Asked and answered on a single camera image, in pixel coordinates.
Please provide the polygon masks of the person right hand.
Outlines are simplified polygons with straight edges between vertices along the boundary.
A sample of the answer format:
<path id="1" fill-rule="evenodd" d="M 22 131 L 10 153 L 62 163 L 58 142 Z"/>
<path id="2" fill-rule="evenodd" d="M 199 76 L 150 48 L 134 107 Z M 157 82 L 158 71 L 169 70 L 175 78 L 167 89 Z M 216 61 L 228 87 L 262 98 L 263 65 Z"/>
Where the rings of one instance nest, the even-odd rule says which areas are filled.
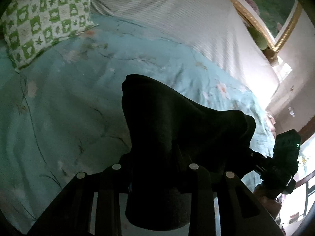
<path id="1" fill-rule="evenodd" d="M 255 187 L 253 195 L 260 202 L 260 204 L 269 212 L 269 214 L 274 218 L 274 220 L 276 220 L 282 208 L 282 202 L 279 199 L 276 200 L 269 199 L 265 195 L 260 184 Z"/>

